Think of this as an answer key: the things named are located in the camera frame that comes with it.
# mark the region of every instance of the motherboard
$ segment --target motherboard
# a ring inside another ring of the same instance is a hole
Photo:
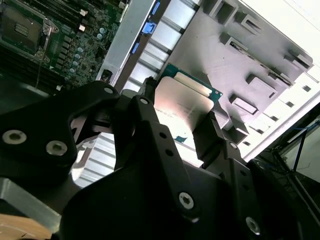
[[[0,0],[1,68],[51,93],[94,81],[123,6],[119,0]]]

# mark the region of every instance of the silver screw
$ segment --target silver screw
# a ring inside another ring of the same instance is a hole
[[[179,194],[179,201],[182,204],[182,206],[188,210],[192,209],[195,205],[192,197],[186,192],[181,192]]]
[[[233,142],[230,142],[231,147],[233,147],[234,149],[237,149],[237,145],[235,145]]]
[[[252,217],[247,217],[245,219],[246,225],[248,228],[253,232],[255,235],[260,235],[260,227],[258,223],[252,218]]]
[[[9,130],[2,135],[2,140],[6,144],[22,144],[27,140],[27,135],[20,130]]]
[[[108,94],[113,94],[114,91],[108,87],[105,87],[104,90],[108,93]]]
[[[68,150],[67,145],[62,141],[50,141],[46,146],[45,150],[48,154],[53,156],[62,156]]]
[[[145,100],[144,98],[140,98],[140,102],[142,102],[143,104],[148,104],[148,101]]]

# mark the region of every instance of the wooden surface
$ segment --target wooden surface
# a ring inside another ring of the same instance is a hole
[[[0,214],[0,240],[50,238],[51,233],[30,218]]]

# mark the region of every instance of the green circuit board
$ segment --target green circuit board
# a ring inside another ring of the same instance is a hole
[[[65,0],[1,2],[0,44],[62,76],[66,89],[96,79],[123,11],[112,1],[100,0],[99,6],[86,0],[75,2],[80,2],[75,10]],[[53,4],[75,17],[68,22],[65,12],[52,10]],[[76,27],[73,19],[78,21]]]

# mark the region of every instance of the blue plastic clip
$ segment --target blue plastic clip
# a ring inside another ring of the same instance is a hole
[[[160,6],[160,0],[155,4],[154,8],[152,9],[152,15],[155,15],[156,11],[158,10],[158,7]]]
[[[142,33],[153,34],[156,29],[157,24],[153,22],[146,22],[143,26]]]
[[[132,54],[134,54],[137,51],[138,46],[139,46],[139,42],[136,42],[132,49]]]

